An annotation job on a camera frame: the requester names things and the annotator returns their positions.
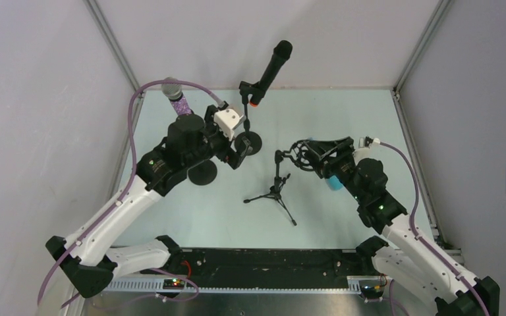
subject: table top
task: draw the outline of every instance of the table top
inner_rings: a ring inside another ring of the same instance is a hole
[[[240,104],[237,90],[215,93],[230,104]],[[186,90],[184,94],[201,117],[213,104],[204,92]],[[158,145],[176,117],[161,91],[146,92],[134,133],[138,158]],[[291,224],[276,201],[242,201],[268,193],[275,172],[274,151],[288,149],[297,140],[350,136],[357,144],[360,137],[370,136],[408,153],[389,90],[270,90],[257,108],[249,108],[249,117],[251,131],[263,139],[259,153],[247,157],[235,171],[213,158],[218,175],[211,184],[180,183],[138,217],[115,244],[136,245],[166,234],[188,248],[354,249],[376,235],[358,218],[357,204],[346,189],[332,191],[325,180],[289,161],[281,165],[281,175],[291,173],[282,197],[298,226]],[[383,161],[387,189],[411,210],[414,186],[402,158],[385,147],[375,147],[371,157]],[[126,162],[122,185],[129,170],[130,162]],[[416,223],[432,236],[422,204]]]

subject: purple glitter microphone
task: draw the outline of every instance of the purple glitter microphone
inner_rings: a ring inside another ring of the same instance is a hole
[[[173,77],[167,77],[166,80],[176,79]],[[189,108],[189,104],[187,104],[187,99],[185,99],[185,96],[181,91],[180,84],[163,84],[162,92],[169,99],[169,102],[177,115],[187,115],[193,113],[193,111]]]

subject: silver microphone head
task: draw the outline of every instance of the silver microphone head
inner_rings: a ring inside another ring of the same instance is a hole
[[[174,77],[167,77],[165,80],[177,80]],[[178,100],[181,97],[182,89],[180,84],[162,84],[162,92],[170,100]]]

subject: robotic arm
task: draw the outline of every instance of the robotic arm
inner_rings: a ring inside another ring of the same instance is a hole
[[[170,254],[179,250],[167,236],[139,246],[110,247],[142,212],[185,180],[188,169],[215,156],[237,169],[250,146],[244,138],[242,151],[231,149],[235,129],[243,120],[241,111],[227,103],[222,107],[210,105],[204,120],[195,114],[177,117],[169,125],[167,137],[137,163],[135,179],[125,196],[121,197],[122,191],[118,191],[76,232],[47,241],[45,246],[56,261],[76,243],[60,267],[83,298],[100,293],[114,278],[162,267]],[[112,213],[83,241],[78,241],[84,230],[114,203],[117,207]]]
[[[300,140],[282,151],[295,166],[320,178],[336,176],[358,202],[358,214],[368,228],[397,245],[374,236],[357,247],[372,258],[375,269],[401,283],[437,315],[490,315],[499,311],[499,286],[490,278],[480,280],[447,255],[411,221],[407,210],[385,189],[383,163],[365,158],[379,140],[362,139],[354,150],[352,138],[331,142]]]

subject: purple glitter handle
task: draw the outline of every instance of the purple glitter handle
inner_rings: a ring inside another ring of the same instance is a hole
[[[185,99],[185,95],[182,95],[181,99],[179,99],[178,101],[170,100],[170,103],[178,116],[193,113],[191,109],[189,109],[189,104],[187,104],[187,99]]]

